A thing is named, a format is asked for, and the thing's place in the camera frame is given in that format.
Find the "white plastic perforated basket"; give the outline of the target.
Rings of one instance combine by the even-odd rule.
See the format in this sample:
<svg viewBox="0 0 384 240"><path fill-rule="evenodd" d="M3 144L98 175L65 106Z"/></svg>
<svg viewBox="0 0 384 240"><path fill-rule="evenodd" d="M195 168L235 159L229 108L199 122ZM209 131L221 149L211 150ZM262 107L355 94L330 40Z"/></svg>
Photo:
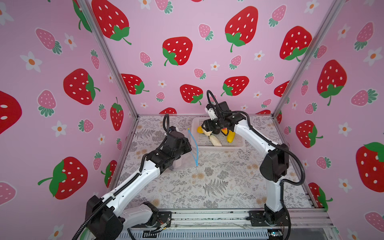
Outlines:
<svg viewBox="0 0 384 240"><path fill-rule="evenodd" d="M197 117L192 120L192 126L190 128L193 138L196 140L199 150L202 151L237 151L244 149L246 147L245 140L239 136L235 135L235 138L232 143L227 141L227 136L220 133L215 135L215 137L220 141L222 146L214 146L210 141L209 137L205 134L200 134L197 132L198 127L200 127L204 120L207 120L207 117Z"/></svg>

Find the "clear zip bag blue zipper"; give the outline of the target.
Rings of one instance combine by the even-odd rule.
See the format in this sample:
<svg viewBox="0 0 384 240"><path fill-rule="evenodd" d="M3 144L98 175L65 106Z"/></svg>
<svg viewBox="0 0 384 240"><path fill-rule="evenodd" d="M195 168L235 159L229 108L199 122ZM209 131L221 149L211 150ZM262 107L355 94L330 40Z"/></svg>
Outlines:
<svg viewBox="0 0 384 240"><path fill-rule="evenodd" d="M173 171L184 171L199 166L199 147L197 140L193 136L190 128L182 133L189 140L191 151L182 155L180 159L174 161L172 165Z"/></svg>

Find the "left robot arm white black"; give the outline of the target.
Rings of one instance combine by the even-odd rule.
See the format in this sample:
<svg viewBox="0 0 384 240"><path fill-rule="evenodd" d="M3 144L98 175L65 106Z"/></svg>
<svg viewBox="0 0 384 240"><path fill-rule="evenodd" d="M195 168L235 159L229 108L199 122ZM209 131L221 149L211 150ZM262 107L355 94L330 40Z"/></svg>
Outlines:
<svg viewBox="0 0 384 240"><path fill-rule="evenodd" d="M143 155L140 167L128 179L101 198L93 196L88 200L85 221L73 239L77 240L85 230L89 230L97 240L115 240L124 229L148 223L155 207L142 204L126 211L126 206L174 161L191 151L191 144L182 133L168 134L159 147Z"/></svg>

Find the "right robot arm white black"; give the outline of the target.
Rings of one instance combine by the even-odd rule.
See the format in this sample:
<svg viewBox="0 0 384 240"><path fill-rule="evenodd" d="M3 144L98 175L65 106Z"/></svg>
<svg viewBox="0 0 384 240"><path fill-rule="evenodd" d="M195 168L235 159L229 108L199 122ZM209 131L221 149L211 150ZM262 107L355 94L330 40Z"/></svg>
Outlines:
<svg viewBox="0 0 384 240"><path fill-rule="evenodd" d="M242 111L222 111L206 108L210 119L202 124L203 130L213 132L224 128L241 136L251 144L262 156L260 172L266 180L267 201L262 217L268 225L278 225L283 220L290 220L289 212L284 201L284 184L301 186L306 178L304 167L299 158L285 144L279 145L258 132L252 125L250 117ZM297 182L285 178L292 157L300 168L300 180Z"/></svg>

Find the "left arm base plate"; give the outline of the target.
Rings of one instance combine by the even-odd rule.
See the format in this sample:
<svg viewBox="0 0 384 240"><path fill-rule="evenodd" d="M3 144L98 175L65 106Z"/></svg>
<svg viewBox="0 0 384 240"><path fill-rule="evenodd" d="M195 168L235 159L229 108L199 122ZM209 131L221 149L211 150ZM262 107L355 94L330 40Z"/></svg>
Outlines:
<svg viewBox="0 0 384 240"><path fill-rule="evenodd" d="M172 221L172 212L160 211L160 212L154 213L147 223L135 225L133 226L133 228L158 228L163 224L166 224L166 227L170 227L171 221Z"/></svg>

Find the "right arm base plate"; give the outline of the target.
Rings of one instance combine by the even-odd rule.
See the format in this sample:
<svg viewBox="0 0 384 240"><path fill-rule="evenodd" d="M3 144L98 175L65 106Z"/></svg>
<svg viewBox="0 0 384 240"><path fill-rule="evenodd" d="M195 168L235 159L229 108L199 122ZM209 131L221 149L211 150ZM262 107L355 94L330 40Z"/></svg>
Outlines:
<svg viewBox="0 0 384 240"><path fill-rule="evenodd" d="M289 218L286 212L281 213L268 213L264 211L249 211L249 216L246 217L247 221L251 222L253 227L287 227L289 225Z"/></svg>

